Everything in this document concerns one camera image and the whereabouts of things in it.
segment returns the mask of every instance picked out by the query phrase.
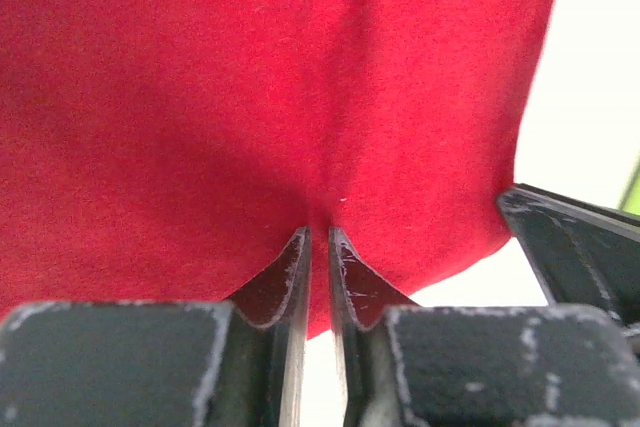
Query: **scratched surface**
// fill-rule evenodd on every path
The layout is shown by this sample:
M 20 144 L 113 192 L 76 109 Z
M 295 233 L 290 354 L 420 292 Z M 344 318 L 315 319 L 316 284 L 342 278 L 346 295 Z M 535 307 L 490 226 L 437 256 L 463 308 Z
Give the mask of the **scratched surface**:
M 640 321 L 640 217 L 520 185 L 499 206 L 551 302 Z
M 347 235 L 332 228 L 329 236 L 332 309 L 341 322 L 369 328 L 388 305 L 416 305 L 360 257 Z
M 640 368 L 601 311 L 398 307 L 385 322 L 405 425 L 640 425 Z
M 310 269 L 311 231 L 308 227 L 301 227 L 278 257 L 233 292 L 228 300 L 233 301 L 250 322 L 267 327 L 282 317 L 293 315 L 299 303 L 309 303 L 306 296 Z M 306 308 L 304 317 L 306 333 Z
M 0 329 L 0 425 L 209 425 L 228 303 L 43 302 Z

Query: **red cloth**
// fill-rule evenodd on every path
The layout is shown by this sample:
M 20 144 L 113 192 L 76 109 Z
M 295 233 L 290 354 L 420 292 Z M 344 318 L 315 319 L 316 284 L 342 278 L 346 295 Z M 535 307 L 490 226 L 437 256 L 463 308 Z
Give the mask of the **red cloth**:
M 220 299 L 314 228 L 406 292 L 501 247 L 553 0 L 0 0 L 0 312 Z

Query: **white wall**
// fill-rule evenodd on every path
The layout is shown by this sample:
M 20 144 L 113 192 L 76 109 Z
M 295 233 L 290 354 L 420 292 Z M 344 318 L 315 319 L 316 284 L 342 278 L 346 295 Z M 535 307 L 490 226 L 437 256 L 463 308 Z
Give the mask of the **white wall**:
M 640 0 L 556 0 L 524 117 L 516 181 L 616 207 L 640 152 Z M 413 296 L 423 305 L 544 305 L 511 241 Z M 307 343 L 302 426 L 341 426 L 329 333 Z

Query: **red fabric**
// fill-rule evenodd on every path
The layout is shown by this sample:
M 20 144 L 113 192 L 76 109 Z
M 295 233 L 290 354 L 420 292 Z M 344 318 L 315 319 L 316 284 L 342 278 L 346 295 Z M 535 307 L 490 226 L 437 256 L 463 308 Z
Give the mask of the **red fabric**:
M 497 250 L 552 0 L 0 0 L 0 311 L 220 299 L 314 228 L 406 292 Z

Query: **black plastic part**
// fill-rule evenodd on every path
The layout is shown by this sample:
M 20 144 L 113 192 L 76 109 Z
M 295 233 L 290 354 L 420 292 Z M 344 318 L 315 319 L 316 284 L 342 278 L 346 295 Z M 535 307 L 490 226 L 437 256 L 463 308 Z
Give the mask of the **black plastic part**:
M 0 425 L 297 426 L 309 264 L 300 229 L 237 306 L 20 307 L 0 327 Z M 251 293 L 273 307 L 267 317 Z
M 344 425 L 358 425 L 374 385 L 366 351 L 365 332 L 382 317 L 389 305 L 416 305 L 360 258 L 338 229 L 329 231 L 329 282 L 331 329 L 342 389 Z
M 386 411 L 398 418 L 387 421 L 380 405 L 392 402 L 377 393 L 362 427 L 640 422 L 640 368 L 593 307 L 396 307 L 380 328 L 389 347 L 372 364 L 391 366 L 398 406 Z
M 341 230 L 329 249 L 345 427 L 640 425 L 640 368 L 603 311 L 422 308 Z
M 550 302 L 589 304 L 640 321 L 640 217 L 527 185 L 498 205 Z

